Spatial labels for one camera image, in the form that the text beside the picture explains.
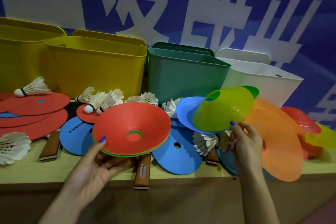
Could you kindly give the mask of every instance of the fingernail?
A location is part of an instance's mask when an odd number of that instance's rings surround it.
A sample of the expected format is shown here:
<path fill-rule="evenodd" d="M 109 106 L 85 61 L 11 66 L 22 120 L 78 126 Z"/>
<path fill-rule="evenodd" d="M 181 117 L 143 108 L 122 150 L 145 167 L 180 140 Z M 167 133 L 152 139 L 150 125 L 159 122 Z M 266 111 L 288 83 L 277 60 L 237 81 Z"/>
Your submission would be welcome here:
<path fill-rule="evenodd" d="M 103 136 L 102 139 L 99 140 L 100 143 L 106 140 L 106 136 Z"/>
<path fill-rule="evenodd" d="M 229 144 L 229 145 L 227 146 L 226 153 L 229 153 L 231 148 L 232 148 L 232 145 L 231 145 L 231 144 Z"/>

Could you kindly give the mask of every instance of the left hand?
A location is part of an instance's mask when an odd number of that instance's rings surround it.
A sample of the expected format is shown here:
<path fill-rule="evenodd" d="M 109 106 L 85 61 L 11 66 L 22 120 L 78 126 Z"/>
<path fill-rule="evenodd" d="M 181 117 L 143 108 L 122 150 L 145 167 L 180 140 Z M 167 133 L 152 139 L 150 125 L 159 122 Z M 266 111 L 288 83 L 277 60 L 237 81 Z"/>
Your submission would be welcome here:
<path fill-rule="evenodd" d="M 132 167 L 131 158 L 111 157 L 100 152 L 106 141 L 93 145 L 77 163 L 59 194 L 81 212 L 120 171 Z"/>

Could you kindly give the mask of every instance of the hand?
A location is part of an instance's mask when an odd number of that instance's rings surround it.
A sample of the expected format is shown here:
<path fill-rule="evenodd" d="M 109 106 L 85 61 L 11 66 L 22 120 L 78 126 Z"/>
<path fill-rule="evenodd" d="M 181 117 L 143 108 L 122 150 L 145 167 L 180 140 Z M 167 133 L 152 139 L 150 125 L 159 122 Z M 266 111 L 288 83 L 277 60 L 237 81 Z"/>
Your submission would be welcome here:
<path fill-rule="evenodd" d="M 77 163 L 58 197 L 71 201 L 81 212 L 120 171 L 132 166 L 131 158 L 112 157 L 100 152 L 106 141 L 103 137 Z"/>
<path fill-rule="evenodd" d="M 229 148 L 235 154 L 235 165 L 239 176 L 261 175 L 261 151 L 263 149 L 263 140 L 256 129 L 242 121 L 238 124 L 231 122 L 233 136 L 230 136 L 232 143 Z"/>

